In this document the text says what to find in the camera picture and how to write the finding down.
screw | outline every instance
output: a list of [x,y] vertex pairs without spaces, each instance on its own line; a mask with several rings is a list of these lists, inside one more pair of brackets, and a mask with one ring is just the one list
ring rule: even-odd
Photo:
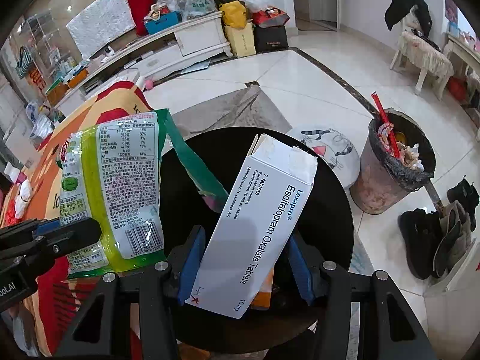
[[377,279],[380,279],[380,280],[388,279],[388,273],[385,271],[376,271],[375,276],[377,276]]
[[324,261],[322,264],[323,268],[327,269],[327,271],[334,271],[337,268],[337,264],[333,261]]
[[113,272],[108,272],[107,274],[103,275],[103,281],[105,283],[111,283],[115,280],[115,274]]
[[165,271],[169,267],[169,263],[166,261],[159,261],[155,264],[155,269],[157,271]]

black round table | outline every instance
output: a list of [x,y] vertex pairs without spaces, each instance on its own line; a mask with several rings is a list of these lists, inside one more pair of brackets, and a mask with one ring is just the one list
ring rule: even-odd
[[[263,133],[315,155],[294,138],[256,127],[220,128],[190,138],[187,144],[230,192],[255,135]],[[219,214],[204,203],[174,150],[162,157],[160,178],[160,218],[166,255],[186,241],[193,225],[205,228],[208,242]],[[349,268],[354,234],[350,205],[337,177],[322,159],[318,159],[313,189],[297,229],[325,259]],[[237,320],[186,304],[174,308],[172,318],[176,338],[186,344],[220,353],[247,353],[291,340],[315,321],[320,323],[323,311],[321,306],[308,307],[300,298],[282,254],[275,264],[269,310],[248,309]]]

green snack bag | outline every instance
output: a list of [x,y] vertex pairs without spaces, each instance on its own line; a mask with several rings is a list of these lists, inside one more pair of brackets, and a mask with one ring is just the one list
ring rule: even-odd
[[167,109],[126,116],[73,133],[63,161],[62,225],[91,217],[98,243],[67,256],[69,278],[123,272],[165,259],[159,216],[159,169],[169,136],[180,162],[210,208],[228,193],[184,142]]

shoe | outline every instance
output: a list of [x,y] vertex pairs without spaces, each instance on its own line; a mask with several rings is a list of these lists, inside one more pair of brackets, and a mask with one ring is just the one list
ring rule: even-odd
[[437,279],[441,278],[445,273],[450,251],[460,235],[461,223],[458,218],[458,212],[455,209],[451,209],[448,216],[440,219],[440,227],[444,236],[433,257],[432,272],[432,276]]
[[442,232],[444,229],[445,231],[447,229],[446,221],[450,217],[451,210],[455,211],[455,215],[460,221],[460,234],[448,254],[448,271],[451,271],[458,260],[462,258],[472,242],[472,232],[470,231],[470,215],[465,212],[463,206],[457,200],[444,208],[444,218],[440,219],[440,227],[442,228]]
[[447,198],[450,203],[453,203],[455,200],[460,202],[465,211],[470,215],[470,230],[474,231],[475,227],[477,227],[475,207],[480,203],[480,197],[473,184],[470,185],[469,182],[465,180],[465,176],[463,176],[462,181],[460,181],[456,187],[450,188],[447,191]]
[[398,227],[405,240],[406,261],[412,275],[428,279],[442,239],[438,213],[427,214],[420,208],[406,211],[398,217]]

black garbage bag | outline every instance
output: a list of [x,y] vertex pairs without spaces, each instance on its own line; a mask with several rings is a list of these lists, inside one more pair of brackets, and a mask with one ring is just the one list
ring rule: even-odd
[[421,187],[428,184],[435,172],[435,153],[434,149],[423,133],[422,129],[407,115],[398,111],[385,111],[388,119],[394,125],[394,131],[400,131],[406,136],[406,144],[413,147],[418,143],[418,153],[421,163],[425,170],[412,170],[403,166],[402,162],[390,155],[383,147],[378,138],[378,129],[383,121],[374,118],[368,127],[368,138],[371,149],[375,153],[378,161],[383,165],[387,172],[393,177],[398,185],[405,191],[418,191]]

